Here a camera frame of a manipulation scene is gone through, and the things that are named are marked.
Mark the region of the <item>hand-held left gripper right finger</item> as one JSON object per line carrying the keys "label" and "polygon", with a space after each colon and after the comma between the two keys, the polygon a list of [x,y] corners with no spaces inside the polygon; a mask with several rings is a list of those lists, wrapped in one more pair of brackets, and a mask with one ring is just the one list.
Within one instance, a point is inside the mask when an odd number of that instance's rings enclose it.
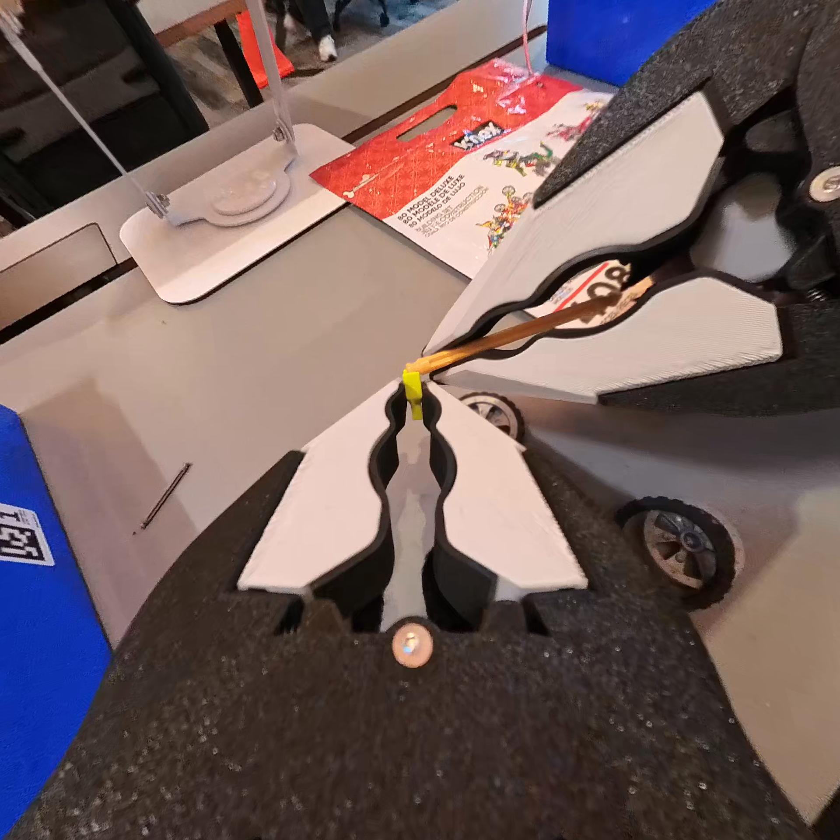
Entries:
{"label": "hand-held left gripper right finger", "polygon": [[543,496],[524,447],[435,383],[424,419],[443,464],[436,546],[454,561],[438,586],[457,601],[520,601],[584,590],[583,569]]}

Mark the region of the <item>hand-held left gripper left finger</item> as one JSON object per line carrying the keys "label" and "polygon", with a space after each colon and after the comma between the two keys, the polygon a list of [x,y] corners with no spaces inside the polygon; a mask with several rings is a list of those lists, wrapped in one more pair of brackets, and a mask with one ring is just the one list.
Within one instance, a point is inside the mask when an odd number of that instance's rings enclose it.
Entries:
{"label": "hand-held left gripper left finger", "polygon": [[299,466],[252,549],[237,588],[326,596],[326,586],[370,558],[391,526],[377,445],[396,441],[403,384],[379,391],[304,445]]}

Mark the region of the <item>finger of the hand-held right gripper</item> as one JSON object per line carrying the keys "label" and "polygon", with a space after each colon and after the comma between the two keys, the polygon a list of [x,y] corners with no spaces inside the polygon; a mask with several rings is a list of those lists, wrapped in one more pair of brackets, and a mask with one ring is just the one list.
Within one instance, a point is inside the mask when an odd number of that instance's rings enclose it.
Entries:
{"label": "finger of the hand-held right gripper", "polygon": [[777,307],[718,276],[651,290],[619,318],[558,329],[435,373],[435,382],[570,403],[777,361]]}
{"label": "finger of the hand-held right gripper", "polygon": [[444,316],[425,352],[470,340],[531,306],[584,257],[647,243],[684,223],[718,166],[724,130],[702,91],[544,203],[534,203]]}

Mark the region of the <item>dark grey thin rod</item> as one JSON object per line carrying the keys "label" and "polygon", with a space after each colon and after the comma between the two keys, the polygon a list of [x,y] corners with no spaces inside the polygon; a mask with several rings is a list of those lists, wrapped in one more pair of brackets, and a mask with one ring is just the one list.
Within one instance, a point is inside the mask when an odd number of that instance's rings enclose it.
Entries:
{"label": "dark grey thin rod", "polygon": [[152,522],[157,518],[160,514],[162,508],[166,504],[166,502],[172,497],[175,493],[176,489],[181,485],[184,478],[188,475],[190,470],[193,467],[192,462],[185,462],[183,466],[178,470],[175,476],[172,478],[171,482],[167,485],[167,487],[162,491],[159,498],[153,504],[152,509],[146,514],[143,520],[140,522],[138,527],[132,532],[132,535],[137,535],[142,531],[145,531]]}

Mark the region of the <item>orange plastic rod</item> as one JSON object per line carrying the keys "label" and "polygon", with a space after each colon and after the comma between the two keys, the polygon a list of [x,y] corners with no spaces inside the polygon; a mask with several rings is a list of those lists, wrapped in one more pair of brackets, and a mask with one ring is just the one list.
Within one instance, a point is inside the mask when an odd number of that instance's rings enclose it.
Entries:
{"label": "orange plastic rod", "polygon": [[498,332],[492,332],[485,337],[472,340],[456,348],[441,350],[421,357],[406,364],[403,372],[411,375],[430,375],[451,365],[467,361],[478,354],[498,350],[512,343],[540,336],[573,321],[583,320],[589,316],[603,315],[616,308],[631,306],[653,285],[652,278],[645,278],[621,293],[613,293],[612,295],[574,304],[567,309],[558,310]]}

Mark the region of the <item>grey toy wheel black tire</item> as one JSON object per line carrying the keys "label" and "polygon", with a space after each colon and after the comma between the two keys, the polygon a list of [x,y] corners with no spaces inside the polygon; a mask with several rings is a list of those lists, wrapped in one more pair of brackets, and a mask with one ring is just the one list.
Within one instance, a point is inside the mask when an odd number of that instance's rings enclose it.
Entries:
{"label": "grey toy wheel black tire", "polygon": [[512,400],[493,392],[472,392],[462,395],[458,400],[517,444],[522,444],[526,424]]}

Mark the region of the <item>white document stand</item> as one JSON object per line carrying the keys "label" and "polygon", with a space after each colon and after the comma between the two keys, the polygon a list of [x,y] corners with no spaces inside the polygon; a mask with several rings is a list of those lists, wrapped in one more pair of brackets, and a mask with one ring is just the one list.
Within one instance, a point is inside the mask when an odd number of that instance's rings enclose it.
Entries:
{"label": "white document stand", "polygon": [[263,3],[247,6],[275,127],[269,138],[166,195],[145,189],[122,166],[21,39],[22,4],[2,2],[9,45],[141,194],[146,208],[122,225],[119,236],[158,297],[171,305],[206,298],[345,204],[311,173],[351,146],[316,125],[292,124]]}

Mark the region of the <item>blue plastic bin white tag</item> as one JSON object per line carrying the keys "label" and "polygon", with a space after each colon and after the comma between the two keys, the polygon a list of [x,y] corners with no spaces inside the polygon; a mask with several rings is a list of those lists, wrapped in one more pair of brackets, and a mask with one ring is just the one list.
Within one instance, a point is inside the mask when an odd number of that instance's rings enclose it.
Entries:
{"label": "blue plastic bin white tag", "polygon": [[64,757],[111,657],[25,426],[2,406],[2,837]]}

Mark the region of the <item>dark furniture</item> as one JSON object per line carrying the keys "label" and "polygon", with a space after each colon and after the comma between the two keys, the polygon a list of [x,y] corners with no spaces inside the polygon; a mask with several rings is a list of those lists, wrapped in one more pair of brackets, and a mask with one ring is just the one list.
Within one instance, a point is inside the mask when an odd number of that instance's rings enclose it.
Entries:
{"label": "dark furniture", "polygon": [[[22,2],[21,39],[128,171],[208,130],[136,2]],[[119,177],[2,37],[2,225],[20,228]]]}

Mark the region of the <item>wooden table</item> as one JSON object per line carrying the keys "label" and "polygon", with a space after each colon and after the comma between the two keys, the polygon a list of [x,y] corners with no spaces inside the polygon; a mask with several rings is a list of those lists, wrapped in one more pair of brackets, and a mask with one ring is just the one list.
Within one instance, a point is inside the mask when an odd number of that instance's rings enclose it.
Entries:
{"label": "wooden table", "polygon": [[141,2],[139,10],[176,68],[187,69],[189,92],[205,111],[235,116],[263,102],[236,24],[246,2]]}

